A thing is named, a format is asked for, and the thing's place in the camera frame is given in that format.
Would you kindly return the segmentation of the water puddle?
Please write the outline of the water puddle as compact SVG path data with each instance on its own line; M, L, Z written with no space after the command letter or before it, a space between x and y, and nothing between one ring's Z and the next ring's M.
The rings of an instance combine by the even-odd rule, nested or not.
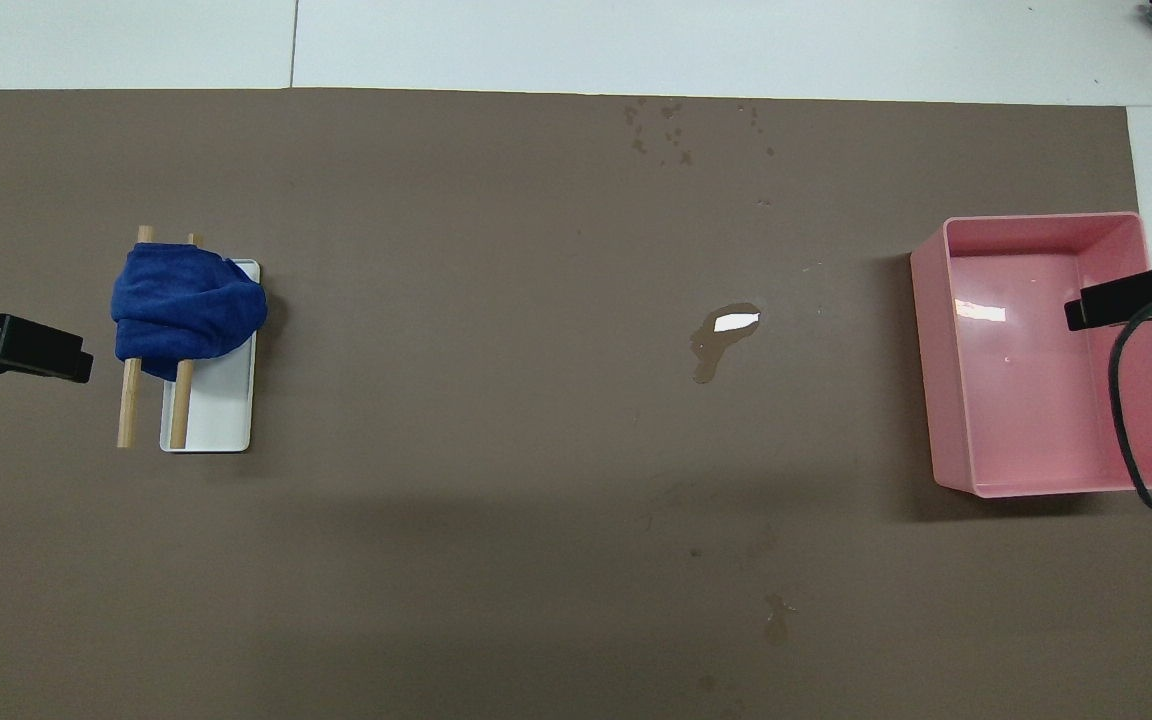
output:
M708 313L689 340L696 359L692 381L712 382L728 348L755 334L760 323L761 310L750 302L718 306Z

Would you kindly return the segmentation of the brown table mat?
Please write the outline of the brown table mat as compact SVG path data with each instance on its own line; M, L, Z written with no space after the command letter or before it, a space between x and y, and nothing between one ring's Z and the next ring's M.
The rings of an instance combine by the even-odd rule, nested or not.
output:
M0 720L1152 720L1152 511L937 486L908 262L1135 205L1124 109L0 91L96 357L0 376ZM247 450L116 448L136 243L260 265Z

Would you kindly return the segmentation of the blue towel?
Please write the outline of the blue towel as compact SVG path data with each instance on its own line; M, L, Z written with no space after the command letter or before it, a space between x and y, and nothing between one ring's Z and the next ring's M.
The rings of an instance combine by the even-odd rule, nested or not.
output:
M237 262L189 243L136 243L109 301L118 361L173 382L180 361L236 350L268 319L264 287Z

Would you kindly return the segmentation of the pink plastic bin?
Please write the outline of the pink plastic bin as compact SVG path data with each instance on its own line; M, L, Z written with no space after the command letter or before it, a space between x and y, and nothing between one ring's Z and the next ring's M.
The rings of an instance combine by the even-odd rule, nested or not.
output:
M1084 288L1149 270L1134 211L955 217L910 256L938 486L982 498L1129 491L1108 406L1114 327Z

